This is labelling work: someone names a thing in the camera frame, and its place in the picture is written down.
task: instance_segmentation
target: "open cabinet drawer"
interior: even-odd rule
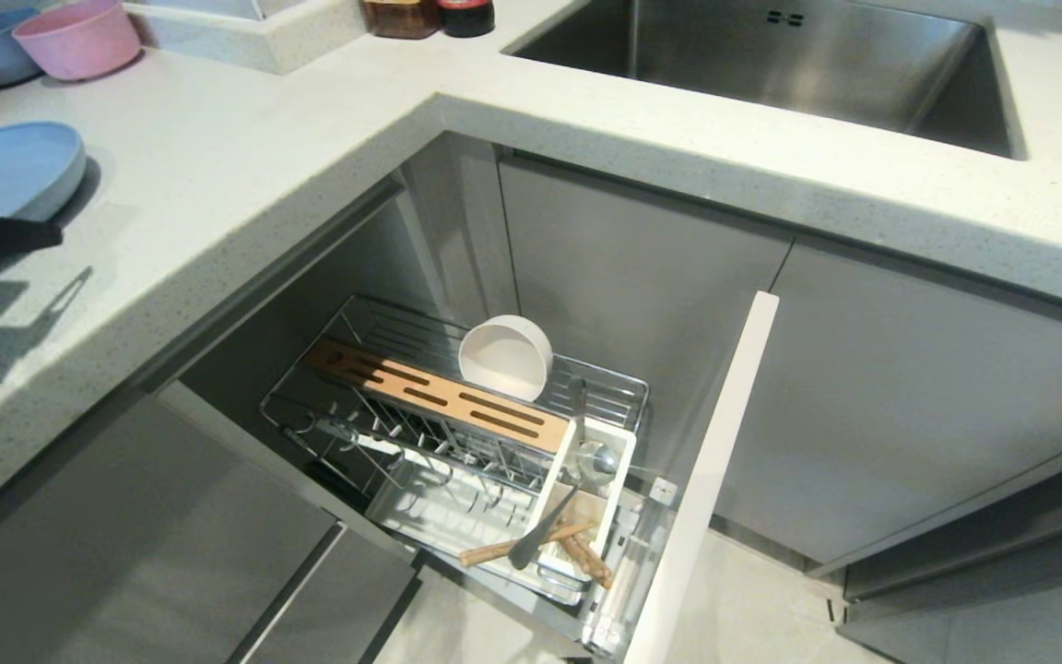
[[[622,512],[618,512],[612,527],[611,546],[605,551],[605,558],[615,573],[610,590],[592,583],[577,608],[562,608],[493,572],[466,569],[443,551],[433,550],[433,554],[494,596],[513,601],[528,613],[544,618],[599,656],[641,663],[665,660],[683,598],[691,583],[700,542],[707,533],[712,510],[732,458],[735,438],[776,308],[777,297],[764,291],[756,293],[729,373],[716,398],[695,470],[686,482],[678,487],[678,493],[674,492],[674,484],[666,480],[652,483],[647,496],[623,492]],[[173,381],[165,387],[158,398],[216,440],[230,445],[245,458],[295,487],[301,494],[335,513],[363,537],[378,543],[393,538],[370,517],[306,478],[206,399],[194,394],[183,381]],[[413,543],[401,534],[397,539]],[[398,556],[406,556],[406,549],[396,547],[395,542],[389,549]]]
[[[223,311],[216,311],[192,338],[181,340],[142,385],[183,419],[404,562],[425,548],[423,560],[442,572],[456,571],[470,592],[517,608],[583,644],[599,659],[652,664],[665,660],[778,300],[755,291],[741,300],[751,300],[747,316],[739,311],[742,306],[733,305],[743,320],[742,331],[737,338],[740,327],[724,329],[722,339],[714,339],[719,347],[708,353],[707,362],[714,362],[722,378],[701,384],[715,388],[667,394],[671,403],[697,399],[699,408],[689,410],[710,412],[709,420],[705,426],[703,420],[692,424],[689,435],[661,441],[682,447],[678,457],[687,460],[682,467],[631,471],[617,496],[606,546],[598,551],[614,571],[611,589],[589,582],[577,597],[553,601],[493,568],[465,568],[446,547],[427,546],[427,539],[409,537],[388,522],[388,510],[373,505],[378,483],[366,479],[355,484],[350,466],[343,470],[346,482],[313,472],[298,445],[258,408],[353,294],[401,303],[466,326],[480,323],[477,316],[459,313],[463,308],[455,304],[470,286],[462,275],[476,274],[468,265],[451,261],[460,257],[455,252],[459,244],[451,243],[459,242],[464,231],[450,224],[450,233],[444,233],[444,219],[438,222],[442,226],[430,229],[417,207],[399,182],[376,186],[267,270]],[[489,308],[485,314],[507,313]],[[726,350],[732,347],[735,352],[729,359]],[[616,362],[609,367],[618,369]],[[649,438],[647,425],[637,437],[638,448]],[[373,467],[362,465],[372,478]]]

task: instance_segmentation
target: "white bowl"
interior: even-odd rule
[[[521,316],[498,316],[473,328],[458,348],[461,377],[490,390],[534,402],[551,373],[551,343]]]

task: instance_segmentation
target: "white container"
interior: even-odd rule
[[[521,316],[498,316],[461,340],[461,377],[526,402],[542,394],[551,374],[551,343],[543,329]]]
[[[577,492],[568,507],[564,508],[562,518],[569,524],[581,524],[581,522],[595,521],[597,528],[587,530],[582,538],[589,540],[589,545],[598,556],[602,556],[605,544],[609,540],[609,532],[612,530],[612,517],[617,512],[617,500],[620,491],[626,486],[626,476],[629,474],[629,464],[633,458],[633,449],[637,446],[637,437],[624,429],[616,428],[604,422],[585,416],[584,419],[585,441],[594,441],[607,445],[609,449],[617,455],[617,472],[611,482],[601,487],[597,494],[587,494],[584,489]],[[568,495],[571,487],[564,484],[560,480],[561,471],[568,462],[569,454],[579,445],[577,441],[577,425],[570,423],[568,433],[566,433],[564,445],[555,454],[555,462],[548,471],[548,480],[544,483],[543,491],[539,492],[539,499],[535,501],[534,511],[528,518],[527,529],[524,534],[530,532],[535,524],[538,524],[543,515],[549,512],[564,496]],[[560,542],[549,542],[539,549],[538,558],[535,562],[541,568],[547,567],[572,579],[587,579],[577,564],[572,563],[568,555],[564,554],[564,546]]]

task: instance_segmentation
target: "blue plate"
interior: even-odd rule
[[[0,216],[48,221],[85,175],[85,143],[71,126],[24,122],[0,130]]]

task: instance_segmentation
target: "gray cabinet door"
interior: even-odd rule
[[[109,404],[0,495],[0,664],[226,661],[332,524],[152,399]]]
[[[415,576],[410,564],[345,528],[243,661],[355,664],[373,657],[387,637],[381,627],[415,591]]]
[[[838,631],[910,664],[1062,664],[1062,537],[852,605]]]
[[[633,462],[683,484],[791,236],[552,165],[507,159],[500,173],[521,314],[556,353],[650,384]]]
[[[1062,471],[1061,313],[823,249],[775,283],[722,515],[850,563]]]

